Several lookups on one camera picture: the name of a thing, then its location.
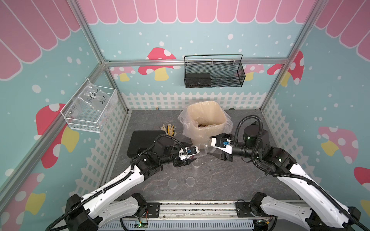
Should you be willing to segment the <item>clear tea jar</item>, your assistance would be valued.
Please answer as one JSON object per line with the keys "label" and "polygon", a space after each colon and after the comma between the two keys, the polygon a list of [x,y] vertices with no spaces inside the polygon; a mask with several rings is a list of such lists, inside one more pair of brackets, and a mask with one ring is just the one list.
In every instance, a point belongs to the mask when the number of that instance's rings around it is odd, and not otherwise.
{"label": "clear tea jar", "polygon": [[216,149],[212,146],[212,140],[208,139],[206,142],[201,143],[198,146],[199,155],[201,157],[206,156],[209,153],[213,153]]}
{"label": "clear tea jar", "polygon": [[202,161],[200,159],[195,159],[192,162],[194,176],[198,177],[200,175],[201,165],[202,165]]}

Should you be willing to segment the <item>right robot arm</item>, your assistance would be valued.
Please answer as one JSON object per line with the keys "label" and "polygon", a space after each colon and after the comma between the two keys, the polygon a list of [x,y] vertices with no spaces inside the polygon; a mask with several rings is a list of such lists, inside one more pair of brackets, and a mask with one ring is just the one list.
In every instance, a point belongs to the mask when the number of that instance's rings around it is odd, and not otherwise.
{"label": "right robot arm", "polygon": [[360,220],[356,207],[347,207],[334,199],[303,170],[287,151],[270,145],[269,132],[256,115],[243,118],[234,134],[222,133],[210,138],[209,146],[220,151],[215,157],[233,161],[247,158],[265,175],[277,178],[289,186],[307,204],[294,206],[278,201],[265,193],[256,193],[249,203],[255,217],[263,214],[283,218],[308,231],[352,231],[356,225],[363,231],[368,227]]}

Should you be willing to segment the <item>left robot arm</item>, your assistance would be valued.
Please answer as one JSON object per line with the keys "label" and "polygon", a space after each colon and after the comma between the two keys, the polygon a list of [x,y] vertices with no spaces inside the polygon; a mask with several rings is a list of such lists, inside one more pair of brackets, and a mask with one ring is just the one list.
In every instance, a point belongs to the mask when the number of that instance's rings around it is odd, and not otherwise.
{"label": "left robot arm", "polygon": [[148,148],[130,159],[130,165],[119,176],[82,197],[72,195],[67,200],[64,214],[46,230],[97,231],[105,219],[104,211],[126,191],[161,171],[164,164],[188,165],[192,154],[190,147],[189,143],[172,136],[158,135]]}

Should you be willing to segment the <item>white yellow work gloves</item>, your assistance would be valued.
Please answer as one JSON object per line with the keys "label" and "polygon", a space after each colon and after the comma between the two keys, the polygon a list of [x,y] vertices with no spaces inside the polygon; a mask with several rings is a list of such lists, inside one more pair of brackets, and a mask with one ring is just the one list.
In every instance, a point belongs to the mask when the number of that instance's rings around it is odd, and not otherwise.
{"label": "white yellow work gloves", "polygon": [[163,124],[160,129],[171,137],[175,137],[177,135],[176,126],[172,125],[171,123],[169,123],[168,125]]}

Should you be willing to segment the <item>black plastic tool case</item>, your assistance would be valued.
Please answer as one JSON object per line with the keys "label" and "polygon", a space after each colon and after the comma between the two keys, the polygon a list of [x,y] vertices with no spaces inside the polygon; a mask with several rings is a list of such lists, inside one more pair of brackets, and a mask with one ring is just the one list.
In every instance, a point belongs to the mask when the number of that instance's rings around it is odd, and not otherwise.
{"label": "black plastic tool case", "polygon": [[161,134],[166,135],[162,130],[134,131],[128,146],[127,156],[129,158],[135,157],[137,154],[152,145],[155,138]]}

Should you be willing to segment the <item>black box in basket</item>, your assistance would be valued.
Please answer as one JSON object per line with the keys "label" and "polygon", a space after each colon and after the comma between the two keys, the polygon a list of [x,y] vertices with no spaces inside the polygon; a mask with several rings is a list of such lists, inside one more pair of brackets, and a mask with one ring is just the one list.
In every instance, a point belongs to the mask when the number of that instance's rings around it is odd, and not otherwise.
{"label": "black box in basket", "polygon": [[186,73],[185,88],[208,88],[211,87],[210,73]]}

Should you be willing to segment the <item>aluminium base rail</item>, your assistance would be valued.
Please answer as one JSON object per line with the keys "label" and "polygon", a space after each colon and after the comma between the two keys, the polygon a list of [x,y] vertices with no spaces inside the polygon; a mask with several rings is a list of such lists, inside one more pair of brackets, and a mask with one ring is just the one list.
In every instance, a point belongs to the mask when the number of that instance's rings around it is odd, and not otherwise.
{"label": "aluminium base rail", "polygon": [[311,210],[302,201],[267,198],[253,201],[256,217],[239,218],[237,201],[159,201],[143,202],[129,197],[114,202],[103,213],[101,231],[254,231],[268,230],[276,219],[304,224]]}

